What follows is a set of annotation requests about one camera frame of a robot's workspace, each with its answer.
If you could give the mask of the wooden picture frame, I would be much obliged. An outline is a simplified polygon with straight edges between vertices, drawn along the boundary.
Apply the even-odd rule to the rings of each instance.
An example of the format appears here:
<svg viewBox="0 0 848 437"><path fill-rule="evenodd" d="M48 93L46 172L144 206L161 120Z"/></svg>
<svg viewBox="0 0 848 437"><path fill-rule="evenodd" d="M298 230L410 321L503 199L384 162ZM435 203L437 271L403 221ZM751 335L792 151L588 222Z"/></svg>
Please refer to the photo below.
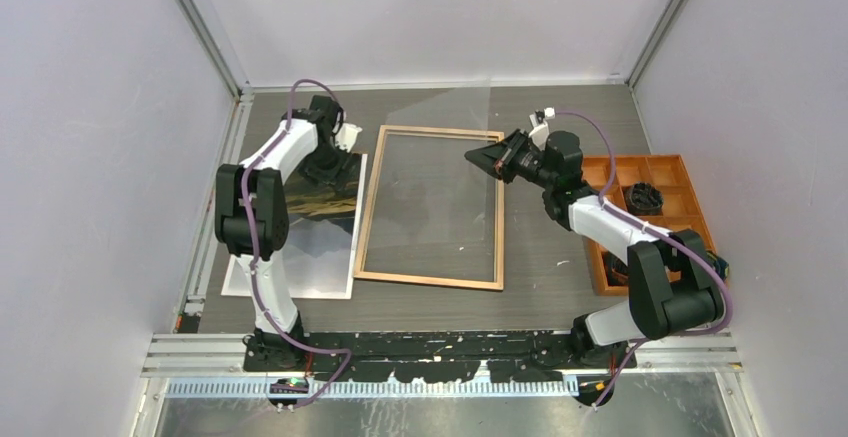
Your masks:
<svg viewBox="0 0 848 437"><path fill-rule="evenodd" d="M365 197L359 280L500 292L505 190L464 155L498 131L385 124Z"/></svg>

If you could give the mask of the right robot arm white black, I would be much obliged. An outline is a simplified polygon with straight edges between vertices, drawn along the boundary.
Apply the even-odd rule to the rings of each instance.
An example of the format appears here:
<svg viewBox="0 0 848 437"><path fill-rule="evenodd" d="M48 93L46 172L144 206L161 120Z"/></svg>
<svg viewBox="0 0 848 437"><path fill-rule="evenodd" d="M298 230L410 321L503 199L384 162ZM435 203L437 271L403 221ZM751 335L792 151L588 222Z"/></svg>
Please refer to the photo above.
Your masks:
<svg viewBox="0 0 848 437"><path fill-rule="evenodd" d="M728 326L729 289L708 259L701 236L671 231L626 212L594 189L583 174L579 138L551 133L543 145L516 130L470 150L467 162L505 184L521 178L542 190L549 218L591 240L626 266L627 299L576 318L568 349L584 367L596 367L611 347L670 335L704 335Z"/></svg>

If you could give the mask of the clear acrylic sheet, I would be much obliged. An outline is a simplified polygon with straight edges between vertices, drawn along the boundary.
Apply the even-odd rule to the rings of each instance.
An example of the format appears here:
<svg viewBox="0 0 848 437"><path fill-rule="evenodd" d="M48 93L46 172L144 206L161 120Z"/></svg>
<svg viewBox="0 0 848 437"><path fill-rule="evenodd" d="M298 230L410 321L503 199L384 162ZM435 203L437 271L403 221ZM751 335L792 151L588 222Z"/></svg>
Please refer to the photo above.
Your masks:
<svg viewBox="0 0 848 437"><path fill-rule="evenodd" d="M471 134L488 130L489 99L460 87L388 114L365 270L486 279L495 185L464 154L485 143Z"/></svg>

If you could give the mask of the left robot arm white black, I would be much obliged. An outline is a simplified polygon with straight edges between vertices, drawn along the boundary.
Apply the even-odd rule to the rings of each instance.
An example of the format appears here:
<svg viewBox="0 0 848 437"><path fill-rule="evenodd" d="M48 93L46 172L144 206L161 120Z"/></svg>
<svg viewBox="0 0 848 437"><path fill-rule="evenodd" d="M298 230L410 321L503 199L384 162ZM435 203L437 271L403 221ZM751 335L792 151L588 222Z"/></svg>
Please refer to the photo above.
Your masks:
<svg viewBox="0 0 848 437"><path fill-rule="evenodd" d="M290 217L284 185L293 174L344 193L357 177L352 147L360 128L345 120L336 98L317 95L306 108L284 113L271 137L215 176L214 233L246 274L254 330L243 343L248 371L293 371L312 347L283 263Z"/></svg>

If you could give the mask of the landscape photo print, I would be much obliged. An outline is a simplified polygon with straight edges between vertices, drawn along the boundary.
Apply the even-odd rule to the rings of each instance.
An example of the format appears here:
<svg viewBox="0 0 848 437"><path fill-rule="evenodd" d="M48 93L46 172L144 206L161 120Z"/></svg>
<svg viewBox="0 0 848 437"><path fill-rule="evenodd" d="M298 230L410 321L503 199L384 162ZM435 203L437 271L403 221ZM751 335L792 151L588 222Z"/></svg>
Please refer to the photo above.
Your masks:
<svg viewBox="0 0 848 437"><path fill-rule="evenodd" d="M348 300L352 294L355 238L359 228L367 154L352 154L344 188L306 180L297 170L283 184L289 212L289 232L282 258L290 294L296 299ZM217 225L236 223L234 211L244 213L240 201L238 165L222 165L216 173ZM236 256L230 255L221 295L250 297L248 276Z"/></svg>

